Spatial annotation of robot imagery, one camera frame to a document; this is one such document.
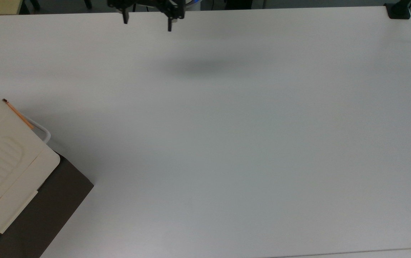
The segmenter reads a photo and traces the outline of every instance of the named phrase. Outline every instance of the pencil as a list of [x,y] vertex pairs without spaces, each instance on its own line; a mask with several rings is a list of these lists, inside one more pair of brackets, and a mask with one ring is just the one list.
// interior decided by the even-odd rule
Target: pencil
[[9,103],[6,99],[3,99],[3,102],[5,102],[6,105],[8,105],[9,108],[11,108],[11,110],[12,110],[14,113],[16,113],[17,116],[19,116],[19,118],[22,119],[22,121],[24,121],[24,123],[25,123],[30,129],[33,129],[33,125],[30,124],[30,122],[27,121],[27,119],[25,119],[24,116],[23,116],[19,111],[17,111],[17,109],[15,109],[11,103]]

